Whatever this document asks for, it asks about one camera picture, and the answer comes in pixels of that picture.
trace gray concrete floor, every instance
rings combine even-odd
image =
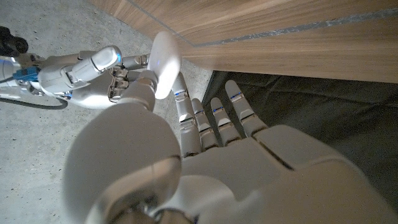
[[[28,40],[37,55],[75,54],[117,45],[123,55],[147,54],[152,41],[86,1],[2,0],[0,26]],[[192,98],[202,99],[211,71],[183,61]],[[47,97],[24,101],[56,105]],[[69,105],[61,111],[0,103],[0,223],[62,223],[60,189],[69,147],[85,124],[101,110]],[[156,102],[179,138],[171,95]]]

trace robot finger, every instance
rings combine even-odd
[[[178,121],[180,122],[181,155],[182,157],[195,156],[201,153],[199,130],[181,72],[178,74],[172,90],[177,104]]]
[[[192,107],[197,119],[202,151],[206,151],[212,147],[218,147],[217,138],[214,134],[213,128],[210,126],[205,110],[203,109],[199,99],[192,99]]]
[[[229,143],[240,140],[241,136],[236,130],[234,124],[231,122],[230,118],[226,114],[226,111],[221,104],[219,98],[211,99],[211,109],[213,110],[213,115],[216,119],[218,131],[221,135],[221,142],[224,146],[227,146]]]
[[[267,125],[254,113],[235,81],[228,80],[225,83],[225,90],[247,137],[267,128]]]

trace wood grain surface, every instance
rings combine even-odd
[[[193,44],[398,7],[397,0],[132,0]]]
[[[398,18],[211,47],[185,58],[214,70],[398,83]]]
[[[398,17],[368,19],[197,47],[310,22],[398,7],[398,1],[89,0],[153,39],[169,30],[185,59],[207,69],[398,83]]]

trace dark fabric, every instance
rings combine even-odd
[[[268,126],[299,129],[353,161],[398,211],[397,84],[215,71],[203,99],[213,127],[213,97],[239,124],[224,90],[228,80],[238,84]]]

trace cable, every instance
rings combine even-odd
[[[0,98],[0,102],[12,103],[15,105],[28,106],[31,108],[45,109],[45,110],[62,110],[68,106],[68,102],[66,100],[59,99],[59,98],[57,98],[57,100],[61,103],[61,105],[58,105],[58,106],[37,105],[34,103],[26,103],[26,102],[19,101],[19,100],[10,100],[10,99],[5,99],[5,98]]]
[[[5,80],[1,80],[0,83],[9,82],[11,80],[14,80],[14,77],[9,77],[9,78],[6,78]]]

